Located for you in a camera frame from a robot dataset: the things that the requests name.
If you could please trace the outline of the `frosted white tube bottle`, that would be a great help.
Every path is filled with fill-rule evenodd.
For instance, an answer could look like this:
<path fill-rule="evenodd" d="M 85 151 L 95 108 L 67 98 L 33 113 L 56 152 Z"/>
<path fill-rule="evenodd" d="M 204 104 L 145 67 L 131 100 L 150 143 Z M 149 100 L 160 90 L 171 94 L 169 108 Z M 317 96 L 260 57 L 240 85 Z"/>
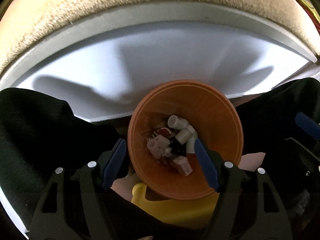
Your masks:
<path fill-rule="evenodd" d="M 187 154 L 195 154 L 195 142 L 197 137 L 191 137 L 185 143 L 185 149 Z"/>

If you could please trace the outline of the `black spray bottle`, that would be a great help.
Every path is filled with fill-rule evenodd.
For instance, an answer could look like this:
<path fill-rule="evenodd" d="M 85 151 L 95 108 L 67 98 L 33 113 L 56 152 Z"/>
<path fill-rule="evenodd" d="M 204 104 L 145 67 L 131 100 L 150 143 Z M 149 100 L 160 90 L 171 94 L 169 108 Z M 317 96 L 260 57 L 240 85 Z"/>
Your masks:
<path fill-rule="evenodd" d="M 186 146 L 185 144 L 181 144 L 176 137 L 172 137 L 169 139 L 170 144 L 169 148 L 171 148 L 171 153 L 177 156 L 186 156 Z"/>

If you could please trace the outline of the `orange plastic trash bin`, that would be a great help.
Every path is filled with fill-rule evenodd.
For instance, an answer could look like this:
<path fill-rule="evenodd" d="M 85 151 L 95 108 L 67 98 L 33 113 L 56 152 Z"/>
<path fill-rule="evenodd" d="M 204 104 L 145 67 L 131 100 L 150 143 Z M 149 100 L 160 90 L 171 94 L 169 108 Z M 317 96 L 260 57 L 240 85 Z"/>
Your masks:
<path fill-rule="evenodd" d="M 164 83 L 136 107 L 127 134 L 133 167 L 150 189 L 175 200 L 194 200 L 214 192 L 193 153 L 196 139 L 225 161 L 238 165 L 244 136 L 232 103 L 216 88 L 194 80 Z M 185 176 L 163 164 L 159 147 L 181 151 L 189 161 Z"/>

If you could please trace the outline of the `yellow plastic stool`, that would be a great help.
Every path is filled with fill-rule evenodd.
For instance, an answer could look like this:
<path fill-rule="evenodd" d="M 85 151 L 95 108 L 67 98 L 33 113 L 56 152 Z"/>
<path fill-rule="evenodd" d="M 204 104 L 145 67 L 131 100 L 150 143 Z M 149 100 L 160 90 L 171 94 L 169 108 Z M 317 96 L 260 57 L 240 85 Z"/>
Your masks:
<path fill-rule="evenodd" d="M 207 226 L 216 207 L 219 194 L 213 193 L 196 200 L 157 200 L 146 198 L 148 187 L 136 184 L 132 189 L 131 203 L 163 223 L 201 229 Z"/>

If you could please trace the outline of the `red cloth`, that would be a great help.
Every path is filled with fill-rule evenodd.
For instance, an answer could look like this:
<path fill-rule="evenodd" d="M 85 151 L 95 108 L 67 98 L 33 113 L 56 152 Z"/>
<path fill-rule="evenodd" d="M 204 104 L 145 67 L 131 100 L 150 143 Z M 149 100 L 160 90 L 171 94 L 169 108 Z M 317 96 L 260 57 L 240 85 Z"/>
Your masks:
<path fill-rule="evenodd" d="M 308 14 L 318 32 L 320 32 L 319 14 L 315 8 L 308 8 Z"/>

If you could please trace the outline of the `floral plush bed blanket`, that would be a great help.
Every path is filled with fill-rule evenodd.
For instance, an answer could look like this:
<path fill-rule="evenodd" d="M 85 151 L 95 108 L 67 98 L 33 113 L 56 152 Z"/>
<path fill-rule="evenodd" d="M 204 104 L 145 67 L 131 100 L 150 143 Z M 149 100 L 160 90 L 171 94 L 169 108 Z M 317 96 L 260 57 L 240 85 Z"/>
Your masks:
<path fill-rule="evenodd" d="M 100 13 L 120 15 L 107 29 L 157 21 L 212 21 L 213 6 L 274 22 L 319 55 L 319 32 L 295 0 L 14 0 L 1 19 L 1 74 L 42 40 Z"/>

